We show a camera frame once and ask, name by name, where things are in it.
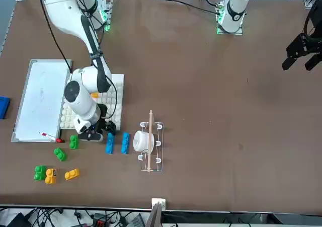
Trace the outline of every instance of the yellow block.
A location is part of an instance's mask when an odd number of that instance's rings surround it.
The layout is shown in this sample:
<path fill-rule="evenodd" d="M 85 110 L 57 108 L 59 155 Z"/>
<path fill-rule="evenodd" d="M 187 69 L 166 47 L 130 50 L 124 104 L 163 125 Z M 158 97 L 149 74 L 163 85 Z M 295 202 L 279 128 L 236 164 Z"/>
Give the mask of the yellow block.
<path fill-rule="evenodd" d="M 45 178 L 45 183 L 53 184 L 56 183 L 57 169 L 50 168 L 46 171 L 47 177 Z"/>
<path fill-rule="evenodd" d="M 78 175 L 79 175 L 79 169 L 76 168 L 74 170 L 71 170 L 71 171 L 65 173 L 65 179 L 69 180 L 69 179 L 77 177 Z"/>
<path fill-rule="evenodd" d="M 99 93 L 91 93 L 91 97 L 97 99 L 99 97 Z"/>

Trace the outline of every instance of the pen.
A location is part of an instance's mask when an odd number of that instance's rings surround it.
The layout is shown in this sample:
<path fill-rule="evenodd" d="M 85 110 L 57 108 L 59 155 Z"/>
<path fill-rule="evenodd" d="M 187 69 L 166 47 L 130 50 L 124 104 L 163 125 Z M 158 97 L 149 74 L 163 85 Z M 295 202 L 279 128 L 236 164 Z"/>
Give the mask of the pen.
<path fill-rule="evenodd" d="M 51 139 L 51 140 L 54 140 L 57 143 L 63 143 L 63 142 L 65 142 L 64 140 L 59 139 L 59 138 L 56 138 L 56 137 L 54 137 L 52 135 L 48 135 L 47 133 L 42 133 L 42 135 L 45 136 L 45 137 L 47 137 L 47 138 L 49 138 L 49 139 Z"/>

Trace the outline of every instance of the blue block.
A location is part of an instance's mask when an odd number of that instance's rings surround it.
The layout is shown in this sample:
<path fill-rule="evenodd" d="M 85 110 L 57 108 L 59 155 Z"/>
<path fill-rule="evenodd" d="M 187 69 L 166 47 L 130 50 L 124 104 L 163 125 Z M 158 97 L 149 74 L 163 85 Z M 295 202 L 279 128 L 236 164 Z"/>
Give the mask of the blue block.
<path fill-rule="evenodd" d="M 130 134 L 129 133 L 123 133 L 123 140 L 122 140 L 122 154 L 127 154 L 129 149 L 129 143 L 130 143 Z"/>
<path fill-rule="evenodd" d="M 113 154 L 114 138 L 115 136 L 113 134 L 111 133 L 107 134 L 107 142 L 106 142 L 106 148 L 105 148 L 106 154 Z"/>
<path fill-rule="evenodd" d="M 6 97 L 0 97 L 0 119 L 5 118 L 7 108 L 9 106 L 10 99 Z"/>

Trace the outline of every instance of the green block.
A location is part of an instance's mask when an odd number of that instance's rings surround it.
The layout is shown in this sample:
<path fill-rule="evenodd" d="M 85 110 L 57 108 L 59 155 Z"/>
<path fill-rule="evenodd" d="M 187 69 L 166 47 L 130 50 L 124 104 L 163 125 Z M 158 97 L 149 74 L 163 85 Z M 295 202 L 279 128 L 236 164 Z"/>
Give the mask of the green block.
<path fill-rule="evenodd" d="M 36 181 L 43 181 L 46 178 L 46 166 L 36 166 L 35 168 L 35 177 Z"/>
<path fill-rule="evenodd" d="M 63 152 L 63 150 L 62 149 L 60 149 L 60 148 L 56 148 L 55 150 L 54 150 L 54 154 L 57 156 L 57 158 L 59 159 L 59 160 L 61 160 L 62 162 L 63 161 L 65 161 L 66 159 L 67 159 L 67 155 L 66 155 L 66 153 L 64 153 Z"/>
<path fill-rule="evenodd" d="M 70 149 L 78 149 L 78 136 L 77 135 L 70 136 L 69 148 Z"/>

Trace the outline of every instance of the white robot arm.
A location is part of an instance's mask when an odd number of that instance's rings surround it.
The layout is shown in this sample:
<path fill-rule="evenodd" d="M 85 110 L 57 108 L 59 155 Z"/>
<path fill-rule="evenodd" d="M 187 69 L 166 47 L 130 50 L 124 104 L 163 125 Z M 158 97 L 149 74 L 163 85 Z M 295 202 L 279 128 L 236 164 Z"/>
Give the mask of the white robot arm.
<path fill-rule="evenodd" d="M 99 0 L 82 0 L 78 4 L 76 0 L 43 1 L 51 22 L 61 31 L 80 38 L 86 44 L 93 62 L 92 66 L 75 70 L 64 91 L 68 105 L 76 114 L 75 129 L 82 133 L 101 117 L 101 110 L 90 93 L 107 92 L 112 83 L 111 72 L 94 31 L 104 23 Z M 88 15 L 94 15 L 101 21 L 90 21 Z"/>
<path fill-rule="evenodd" d="M 234 33 L 240 28 L 245 16 L 245 9 L 249 0 L 225 0 L 225 12 L 218 24 L 228 33 Z"/>

